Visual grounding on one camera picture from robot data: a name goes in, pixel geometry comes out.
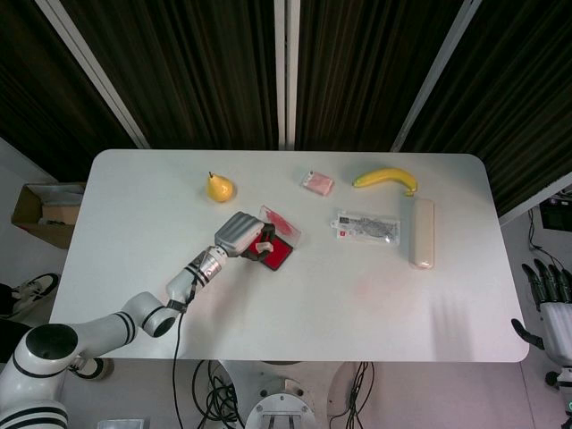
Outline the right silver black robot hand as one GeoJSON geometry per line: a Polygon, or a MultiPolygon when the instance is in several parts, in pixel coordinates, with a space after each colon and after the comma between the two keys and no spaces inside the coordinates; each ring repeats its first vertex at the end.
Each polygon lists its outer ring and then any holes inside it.
{"type": "Polygon", "coordinates": [[[521,267],[543,324],[543,335],[529,332],[517,319],[512,319],[511,325],[520,339],[543,350],[556,365],[571,368],[571,272],[538,258],[534,267],[521,267]]]}

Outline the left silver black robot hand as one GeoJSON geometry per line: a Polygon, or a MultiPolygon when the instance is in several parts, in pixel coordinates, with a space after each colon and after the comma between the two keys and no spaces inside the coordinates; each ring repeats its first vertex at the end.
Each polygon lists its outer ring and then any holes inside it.
{"type": "Polygon", "coordinates": [[[214,235],[227,257],[263,261],[274,251],[275,226],[244,212],[234,214],[214,235]]]}

